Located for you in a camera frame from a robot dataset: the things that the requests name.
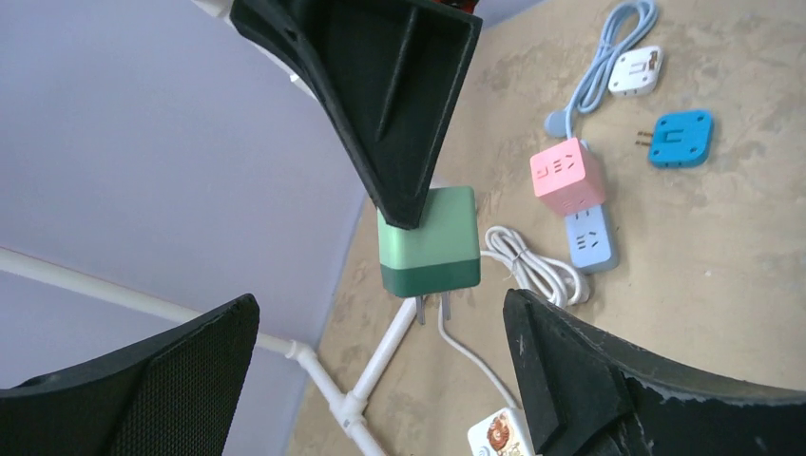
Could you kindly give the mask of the light blue power strip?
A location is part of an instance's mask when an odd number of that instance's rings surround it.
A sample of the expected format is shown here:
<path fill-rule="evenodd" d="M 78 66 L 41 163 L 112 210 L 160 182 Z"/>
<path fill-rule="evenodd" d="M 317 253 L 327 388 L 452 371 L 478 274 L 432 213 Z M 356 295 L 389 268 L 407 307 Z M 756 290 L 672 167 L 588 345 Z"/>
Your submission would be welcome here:
<path fill-rule="evenodd" d="M 565 217 L 565 227 L 571 263 L 577 270 L 589 275 L 619 265 L 616 237 L 605 204 Z"/>

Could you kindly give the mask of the green plug adapter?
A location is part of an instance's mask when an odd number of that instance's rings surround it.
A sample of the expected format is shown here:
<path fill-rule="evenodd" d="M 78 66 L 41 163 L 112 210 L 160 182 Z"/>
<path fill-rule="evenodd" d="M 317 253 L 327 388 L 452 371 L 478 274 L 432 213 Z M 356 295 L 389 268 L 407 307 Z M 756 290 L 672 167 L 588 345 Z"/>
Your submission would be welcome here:
<path fill-rule="evenodd" d="M 384 288 L 412 298 L 425 322 L 423 297 L 477 286 L 481 253 L 475 192 L 470 186 L 432 188 L 420 224 L 405 230 L 376 213 L 379 263 Z"/>

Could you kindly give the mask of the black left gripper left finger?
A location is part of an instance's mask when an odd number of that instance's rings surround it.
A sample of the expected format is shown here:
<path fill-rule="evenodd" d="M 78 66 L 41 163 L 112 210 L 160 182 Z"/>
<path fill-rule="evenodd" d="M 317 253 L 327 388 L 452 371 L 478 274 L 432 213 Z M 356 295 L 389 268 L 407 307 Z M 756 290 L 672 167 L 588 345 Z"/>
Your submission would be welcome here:
<path fill-rule="evenodd" d="M 1 391 L 4 455 L 220 455 L 250 367 L 244 294 L 181 326 Z"/>

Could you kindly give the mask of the white cube plug adapter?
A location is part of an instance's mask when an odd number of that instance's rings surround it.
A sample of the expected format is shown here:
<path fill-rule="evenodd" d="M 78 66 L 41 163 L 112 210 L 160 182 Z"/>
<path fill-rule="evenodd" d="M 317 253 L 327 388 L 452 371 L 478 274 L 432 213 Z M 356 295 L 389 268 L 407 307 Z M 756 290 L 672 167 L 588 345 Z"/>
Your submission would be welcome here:
<path fill-rule="evenodd" d="M 469 428 L 472 455 L 536 456 L 526 416 L 520 408 L 505 407 Z"/>

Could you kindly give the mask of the pink cube adapter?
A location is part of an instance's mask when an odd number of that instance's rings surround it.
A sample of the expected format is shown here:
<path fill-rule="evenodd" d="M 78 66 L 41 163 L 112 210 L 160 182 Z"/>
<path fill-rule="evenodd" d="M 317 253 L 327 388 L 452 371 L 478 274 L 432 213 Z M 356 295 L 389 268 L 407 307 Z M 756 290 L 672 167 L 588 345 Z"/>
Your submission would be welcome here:
<path fill-rule="evenodd" d="M 600 163 L 578 138 L 533 155 L 529 167 L 535 196 L 560 217 L 601 205 L 606 200 Z"/>

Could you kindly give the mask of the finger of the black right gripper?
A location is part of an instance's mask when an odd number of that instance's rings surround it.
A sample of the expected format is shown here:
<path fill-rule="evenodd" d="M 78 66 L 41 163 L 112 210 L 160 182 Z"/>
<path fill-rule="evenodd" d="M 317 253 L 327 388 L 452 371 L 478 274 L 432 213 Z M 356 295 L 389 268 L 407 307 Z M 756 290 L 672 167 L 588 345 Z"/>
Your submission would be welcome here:
<path fill-rule="evenodd" d="M 326 111 L 375 207 L 419 225 L 483 21 L 438 1 L 238 1 L 238 33 Z"/>

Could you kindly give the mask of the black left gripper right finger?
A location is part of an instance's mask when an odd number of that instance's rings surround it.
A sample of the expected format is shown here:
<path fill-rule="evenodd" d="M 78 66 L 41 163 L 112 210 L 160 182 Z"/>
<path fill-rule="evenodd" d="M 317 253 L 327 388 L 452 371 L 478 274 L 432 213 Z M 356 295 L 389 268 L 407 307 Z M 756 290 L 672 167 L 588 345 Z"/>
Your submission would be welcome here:
<path fill-rule="evenodd" d="M 695 369 L 511 289 L 503 320 L 541 455 L 801 455 L 805 395 Z"/>

